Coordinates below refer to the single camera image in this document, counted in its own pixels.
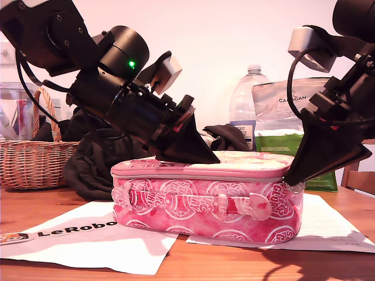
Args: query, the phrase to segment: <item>wooden table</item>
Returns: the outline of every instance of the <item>wooden table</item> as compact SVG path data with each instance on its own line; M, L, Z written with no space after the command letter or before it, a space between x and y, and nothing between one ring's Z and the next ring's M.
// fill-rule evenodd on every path
M375 241L375 199L340 188L323 197L370 240ZM41 224L86 202L72 189L1 190L1 231L17 232ZM185 243L180 235L156 276L111 269L75 269L54 263L1 260L8 280L375 280L375 255L244 249Z

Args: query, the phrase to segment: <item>plastic water bottle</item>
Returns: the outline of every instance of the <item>plastic water bottle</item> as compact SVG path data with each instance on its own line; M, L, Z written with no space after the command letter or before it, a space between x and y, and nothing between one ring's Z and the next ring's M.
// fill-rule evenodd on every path
M229 118L230 123L243 133L250 150L256 151L257 145L254 136L256 119L251 88L254 85L270 81L261 73L260 65L251 65L247 71L248 74L241 78L232 93Z

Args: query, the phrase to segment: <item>bottle cap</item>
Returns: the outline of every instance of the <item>bottle cap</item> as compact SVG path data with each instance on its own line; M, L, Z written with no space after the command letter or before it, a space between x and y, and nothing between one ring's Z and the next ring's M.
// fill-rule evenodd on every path
M260 64L251 64L247 67L247 71L253 70L253 69L262 69L262 66Z

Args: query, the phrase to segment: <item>white paper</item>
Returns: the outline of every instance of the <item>white paper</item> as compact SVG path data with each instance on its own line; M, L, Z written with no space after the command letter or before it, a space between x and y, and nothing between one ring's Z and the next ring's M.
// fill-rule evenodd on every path
M262 249L354 251L375 253L375 244L359 232L320 196L304 194L301 229L291 241L259 246L203 237L189 237L187 243L238 246Z
M155 275L177 235L120 224L94 229L93 224L99 226L114 221L113 205L113 202L90 202L27 229L23 232L41 231L43 235L50 235L19 244L2 245L0 257L53 262L73 268L111 268L120 272ZM71 227L77 227L78 231L60 236L51 234L52 231L62 232Z

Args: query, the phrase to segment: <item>pink pencil case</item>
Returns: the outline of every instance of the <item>pink pencil case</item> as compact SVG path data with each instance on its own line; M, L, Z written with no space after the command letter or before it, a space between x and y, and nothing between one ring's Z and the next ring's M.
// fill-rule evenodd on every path
M278 244L301 225L302 191L282 181L292 156L218 151L219 164L153 157L112 167L115 220L128 227Z

